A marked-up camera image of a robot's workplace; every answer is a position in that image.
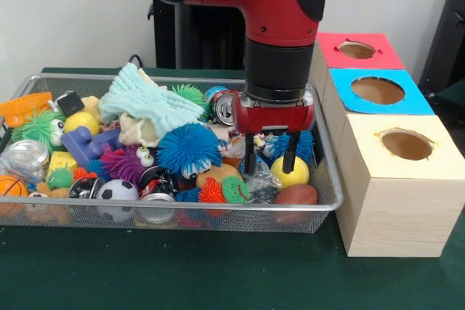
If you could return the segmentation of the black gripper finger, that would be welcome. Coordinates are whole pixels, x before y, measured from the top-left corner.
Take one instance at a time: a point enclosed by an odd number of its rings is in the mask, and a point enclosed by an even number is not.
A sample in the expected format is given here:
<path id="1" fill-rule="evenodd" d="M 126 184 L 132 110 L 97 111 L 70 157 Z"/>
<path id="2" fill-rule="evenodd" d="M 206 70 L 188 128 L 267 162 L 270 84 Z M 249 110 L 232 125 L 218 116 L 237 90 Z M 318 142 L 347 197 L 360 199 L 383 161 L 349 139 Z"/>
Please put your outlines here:
<path id="1" fill-rule="evenodd" d="M 294 170 L 296 151 L 300 140 L 300 132 L 289 134 L 289 142 L 283 156 L 283 172 L 289 174 Z"/>
<path id="2" fill-rule="evenodd" d="M 253 175 L 256 166 L 256 154 L 254 151 L 254 135 L 246 134 L 245 142 L 246 148 L 244 157 L 244 173 L 248 175 Z"/>

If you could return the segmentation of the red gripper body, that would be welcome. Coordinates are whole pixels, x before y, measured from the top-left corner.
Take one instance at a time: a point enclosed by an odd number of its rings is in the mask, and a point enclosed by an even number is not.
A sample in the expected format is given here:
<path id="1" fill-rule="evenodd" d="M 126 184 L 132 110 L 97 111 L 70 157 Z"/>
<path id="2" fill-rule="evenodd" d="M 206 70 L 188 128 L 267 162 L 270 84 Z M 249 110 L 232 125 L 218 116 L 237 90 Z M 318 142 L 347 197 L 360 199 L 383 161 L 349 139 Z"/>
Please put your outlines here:
<path id="1" fill-rule="evenodd" d="M 313 124 L 315 106 L 311 91 L 306 91 L 297 103 L 287 105 L 264 103 L 244 92 L 233 92 L 232 113 L 234 125 L 241 133 L 291 133 L 307 130 Z"/>

